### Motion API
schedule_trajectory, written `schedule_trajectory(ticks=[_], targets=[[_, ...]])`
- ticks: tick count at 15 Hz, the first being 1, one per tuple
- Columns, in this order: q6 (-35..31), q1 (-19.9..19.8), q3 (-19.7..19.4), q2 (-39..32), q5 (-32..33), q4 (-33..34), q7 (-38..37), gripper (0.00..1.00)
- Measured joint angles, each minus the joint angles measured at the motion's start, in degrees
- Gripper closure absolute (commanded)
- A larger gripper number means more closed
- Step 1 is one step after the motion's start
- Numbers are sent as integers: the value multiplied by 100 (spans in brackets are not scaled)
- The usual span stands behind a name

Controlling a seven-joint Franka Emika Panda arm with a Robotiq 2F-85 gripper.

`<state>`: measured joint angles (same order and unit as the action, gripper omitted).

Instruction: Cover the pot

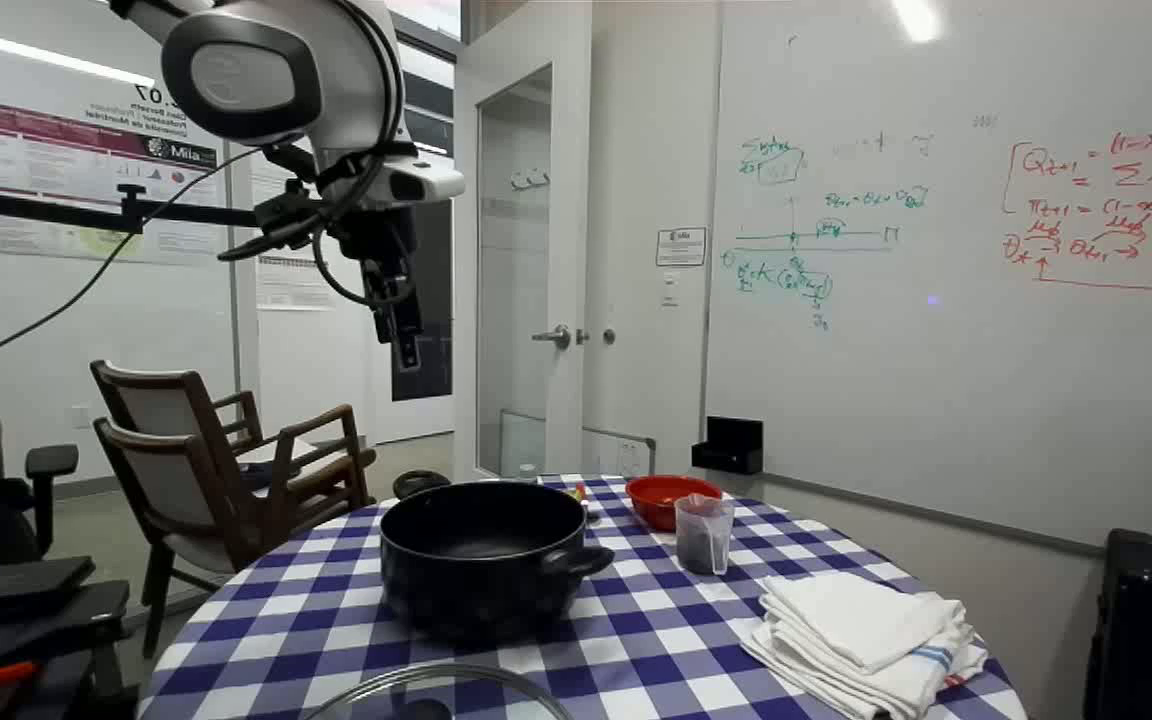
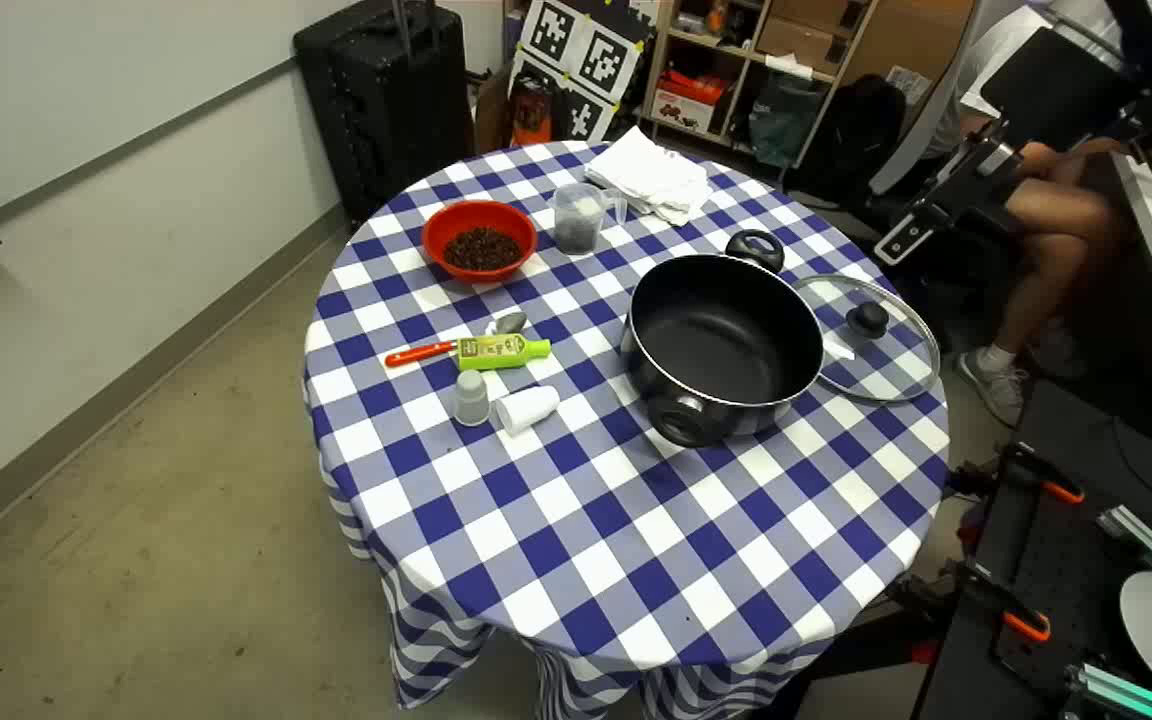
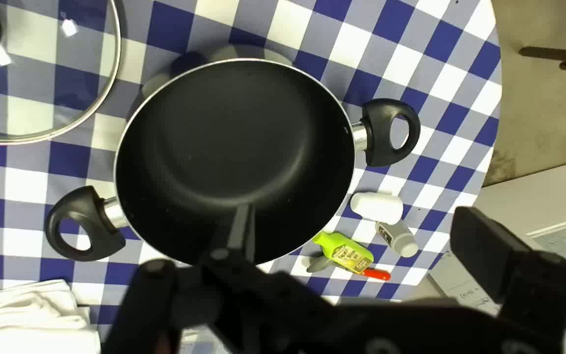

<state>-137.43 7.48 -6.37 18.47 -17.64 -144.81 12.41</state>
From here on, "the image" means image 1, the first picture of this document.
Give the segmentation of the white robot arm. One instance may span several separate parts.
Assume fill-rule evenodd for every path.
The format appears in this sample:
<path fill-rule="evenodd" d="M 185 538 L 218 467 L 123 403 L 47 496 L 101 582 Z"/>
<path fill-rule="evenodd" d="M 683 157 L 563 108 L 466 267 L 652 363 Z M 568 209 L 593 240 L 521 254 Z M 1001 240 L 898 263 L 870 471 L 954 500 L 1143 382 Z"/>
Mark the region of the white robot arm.
<path fill-rule="evenodd" d="M 261 148 L 293 179 L 254 209 L 261 236 L 229 247 L 248 258 L 334 236 L 362 267 L 377 341 L 419 363 L 411 211 L 466 191 L 466 170 L 425 152 L 404 118 L 404 67 L 385 0 L 107 0 L 160 44 L 174 103 L 204 133 Z"/>

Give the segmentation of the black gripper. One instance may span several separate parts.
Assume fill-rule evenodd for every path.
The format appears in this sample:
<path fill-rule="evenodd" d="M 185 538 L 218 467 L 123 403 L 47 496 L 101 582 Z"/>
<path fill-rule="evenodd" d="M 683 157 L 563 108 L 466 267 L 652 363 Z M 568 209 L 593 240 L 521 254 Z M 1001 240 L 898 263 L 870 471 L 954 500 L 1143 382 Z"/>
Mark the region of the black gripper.
<path fill-rule="evenodd" d="M 340 251 L 362 267 L 377 341 L 398 342 L 398 368 L 419 370 L 419 292 L 411 281 L 411 211 L 350 211 L 336 222 Z"/>

